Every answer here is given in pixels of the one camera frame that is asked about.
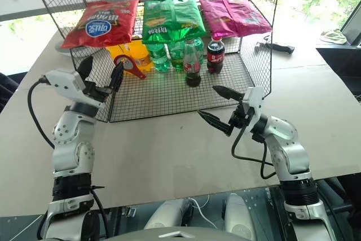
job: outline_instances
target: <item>snack bag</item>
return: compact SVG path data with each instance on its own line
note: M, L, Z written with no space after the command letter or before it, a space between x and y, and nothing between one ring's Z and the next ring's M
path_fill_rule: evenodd
M244 37L272 31L270 24L249 0L199 0L216 38Z
M174 43L205 34L195 0L145 1L143 43Z
M106 47L131 41L139 0L99 1L87 5L61 48Z

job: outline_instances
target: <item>table surface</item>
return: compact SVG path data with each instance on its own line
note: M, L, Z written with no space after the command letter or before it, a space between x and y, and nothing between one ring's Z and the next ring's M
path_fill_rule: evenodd
M55 68L72 69L58 54L56 34L0 114L0 216L44 213L51 201L52 149L41 138L27 108L29 87ZM361 107L315 49L274 53L272 93L263 113L298 129L316 179L360 172ZM36 115L47 135L69 100L51 86L33 94ZM228 121L234 107L209 112ZM94 138L93 184L105 208L278 184L263 180L259 165L233 159L229 138L196 112L106 124ZM237 154L261 158L263 146L245 134Z

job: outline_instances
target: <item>orange juice bottle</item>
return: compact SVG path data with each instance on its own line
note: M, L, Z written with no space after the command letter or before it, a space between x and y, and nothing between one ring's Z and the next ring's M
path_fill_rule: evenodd
M142 40L135 40L123 45L108 46L112 59L114 60L119 55L127 55L132 57L135 64L142 72L150 72L153 68L153 62L149 58L149 53Z

